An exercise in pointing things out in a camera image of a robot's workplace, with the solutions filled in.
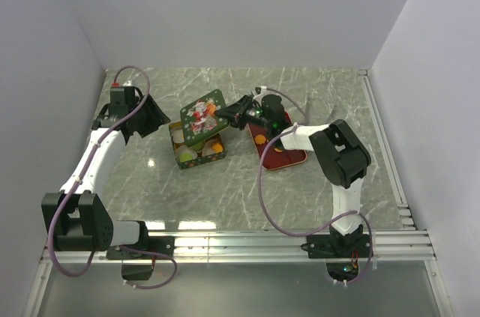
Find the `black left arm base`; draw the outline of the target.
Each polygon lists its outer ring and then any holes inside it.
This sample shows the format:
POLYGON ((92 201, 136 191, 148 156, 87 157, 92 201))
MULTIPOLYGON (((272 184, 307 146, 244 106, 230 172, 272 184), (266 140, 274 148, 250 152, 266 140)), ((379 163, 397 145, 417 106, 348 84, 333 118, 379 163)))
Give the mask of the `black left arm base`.
POLYGON ((175 238, 172 236, 146 237, 134 245, 110 247, 106 260, 121 262, 121 277, 129 286, 136 289, 156 289, 173 281, 178 264, 173 258, 175 238), (155 266, 160 262, 172 264, 172 273, 161 283, 140 285, 152 282, 155 266))

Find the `green round cookie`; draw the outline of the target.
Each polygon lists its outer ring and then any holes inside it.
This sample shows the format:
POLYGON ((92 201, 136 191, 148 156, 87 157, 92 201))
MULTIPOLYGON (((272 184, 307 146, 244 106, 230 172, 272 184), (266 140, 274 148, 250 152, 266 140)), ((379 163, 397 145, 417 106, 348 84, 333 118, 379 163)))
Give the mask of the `green round cookie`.
POLYGON ((193 155, 190 152, 184 152, 179 156, 179 161, 181 163, 185 163, 192 159, 193 159, 193 155))
POLYGON ((204 141, 198 142, 197 144, 193 145, 191 148, 195 151, 201 151, 205 145, 204 141))

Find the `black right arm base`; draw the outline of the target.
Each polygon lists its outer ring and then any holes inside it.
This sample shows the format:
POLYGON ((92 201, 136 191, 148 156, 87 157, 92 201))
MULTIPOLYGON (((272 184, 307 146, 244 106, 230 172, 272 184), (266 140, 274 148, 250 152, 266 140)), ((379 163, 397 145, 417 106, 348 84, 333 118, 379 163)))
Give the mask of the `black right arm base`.
POLYGON ((331 229, 329 235, 310 235, 300 248, 309 259, 325 259, 328 276, 333 283, 348 286, 361 276, 360 259, 371 262, 374 256, 370 235, 358 231, 341 235, 331 229))

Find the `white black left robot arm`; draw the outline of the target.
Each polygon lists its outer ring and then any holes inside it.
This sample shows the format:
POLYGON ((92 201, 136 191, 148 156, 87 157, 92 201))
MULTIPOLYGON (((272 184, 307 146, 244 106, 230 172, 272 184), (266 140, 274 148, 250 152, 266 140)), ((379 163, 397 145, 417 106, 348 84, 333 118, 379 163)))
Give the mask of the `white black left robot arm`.
POLYGON ((115 221, 101 197, 113 167, 134 134, 146 137, 170 119, 149 94, 132 85, 114 84, 110 100, 93 121, 86 150, 72 176, 57 193, 48 193, 41 209, 49 251, 104 251, 124 245, 135 259, 151 249, 140 221, 115 221))

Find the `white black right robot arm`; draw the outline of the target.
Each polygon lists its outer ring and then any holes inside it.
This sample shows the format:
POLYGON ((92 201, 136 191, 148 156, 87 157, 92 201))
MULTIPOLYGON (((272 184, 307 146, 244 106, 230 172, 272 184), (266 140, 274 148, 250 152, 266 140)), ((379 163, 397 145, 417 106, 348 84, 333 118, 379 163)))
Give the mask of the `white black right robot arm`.
POLYGON ((348 256, 363 235, 363 226, 368 224, 360 209, 362 185, 371 164, 371 156, 342 119, 322 125, 292 123, 287 117, 284 99, 294 102, 286 94, 262 86, 237 102, 217 110, 215 115, 227 120, 231 127, 238 130, 252 124, 266 131, 268 142, 260 155, 257 186, 261 209, 270 224, 291 237, 307 237, 328 228, 332 252, 337 256, 348 256), (269 215, 262 195, 262 172, 264 160, 272 148, 282 152, 315 153, 333 192, 333 217, 324 226, 310 232, 294 233, 281 228, 269 215))

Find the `green cookie tin box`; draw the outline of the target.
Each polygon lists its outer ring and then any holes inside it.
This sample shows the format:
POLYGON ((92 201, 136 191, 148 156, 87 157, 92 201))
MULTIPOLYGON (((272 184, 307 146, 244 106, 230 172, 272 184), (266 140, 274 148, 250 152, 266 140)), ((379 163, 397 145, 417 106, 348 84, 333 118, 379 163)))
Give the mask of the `green cookie tin box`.
POLYGON ((186 145, 182 126, 178 121, 169 124, 169 137, 175 161, 180 170, 219 161, 227 155, 226 147, 219 133, 189 147, 186 145))

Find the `gold tin lid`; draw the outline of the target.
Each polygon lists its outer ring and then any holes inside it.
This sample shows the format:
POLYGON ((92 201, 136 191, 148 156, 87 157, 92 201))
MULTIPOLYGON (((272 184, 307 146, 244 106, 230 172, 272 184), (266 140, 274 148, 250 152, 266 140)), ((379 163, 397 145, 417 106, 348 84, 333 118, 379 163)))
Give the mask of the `gold tin lid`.
POLYGON ((191 147, 216 135, 229 126, 216 112, 226 106, 220 89, 210 91, 180 109, 184 143, 191 147))

